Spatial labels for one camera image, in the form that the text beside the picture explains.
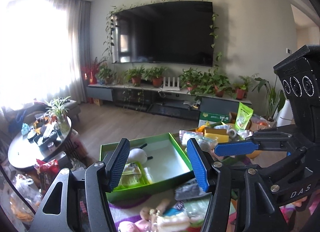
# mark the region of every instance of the television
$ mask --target television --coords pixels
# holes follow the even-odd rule
[[[114,14],[114,63],[212,66],[212,2],[174,1]]]

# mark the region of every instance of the round table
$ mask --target round table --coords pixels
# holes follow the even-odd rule
[[[40,151],[35,142],[29,142],[27,135],[22,136],[21,132],[19,132],[9,146],[8,160],[10,164],[18,170],[28,171],[37,163],[37,159],[48,161],[61,152],[63,145],[70,142],[72,123],[69,117],[67,119],[70,128],[67,132],[62,133],[62,136],[60,136],[61,141],[59,141],[59,144],[55,142],[56,146],[51,151],[49,149]]]

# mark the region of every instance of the red packaging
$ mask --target red packaging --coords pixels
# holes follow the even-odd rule
[[[39,175],[41,193],[44,196],[51,183],[60,171],[58,161],[56,159],[53,159],[52,161],[46,163],[42,160],[37,159],[35,169],[37,170],[37,173]]]

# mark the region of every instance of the climbing vine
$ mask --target climbing vine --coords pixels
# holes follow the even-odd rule
[[[170,2],[170,1],[210,1],[210,0],[161,0],[161,2]],[[103,45],[106,45],[106,49],[104,50],[104,52],[102,53],[102,57],[106,58],[107,60],[111,57],[112,55],[112,47],[115,45],[113,42],[113,32],[116,30],[116,27],[118,27],[118,25],[116,24],[115,18],[114,18],[114,14],[123,11],[123,10],[127,10],[127,9],[131,9],[131,8],[135,8],[135,7],[140,7],[143,5],[147,5],[147,4],[155,4],[156,1],[151,0],[150,3],[140,3],[137,5],[131,4],[129,7],[125,6],[124,4],[121,7],[117,7],[117,6],[111,6],[113,8],[113,10],[111,10],[107,17],[106,17],[106,39],[103,42]],[[212,32],[209,34],[210,36],[213,37],[213,43],[211,44],[212,49],[214,49],[215,46],[215,40],[218,38],[218,35],[216,34],[216,30],[219,29],[216,26],[215,20],[219,15],[215,12],[213,12],[212,15],[212,24],[209,25],[210,29],[212,30]],[[214,53],[215,55],[215,61],[219,62],[221,60],[222,57],[222,52],[218,52],[218,53]]]

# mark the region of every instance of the white countertop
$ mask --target white countertop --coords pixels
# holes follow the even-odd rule
[[[175,93],[175,94],[189,94],[188,90],[186,88],[180,89],[179,91],[169,91],[169,90],[163,90],[162,88],[156,88],[149,84],[141,84],[141,86],[134,86],[133,84],[125,84],[125,85],[100,85],[100,84],[93,84],[89,85],[89,87],[98,87],[98,88],[131,88],[131,89],[139,89],[139,90],[149,90],[149,91],[155,91],[155,92],[166,92],[166,93]],[[251,104],[249,100],[236,100],[233,99],[231,96],[225,94],[223,97],[217,97],[212,96],[211,94],[202,94],[199,96],[203,97],[209,97],[209,98],[216,98],[216,99],[222,99],[222,100],[229,100],[229,101],[235,101],[235,102],[242,102],[246,104]]]

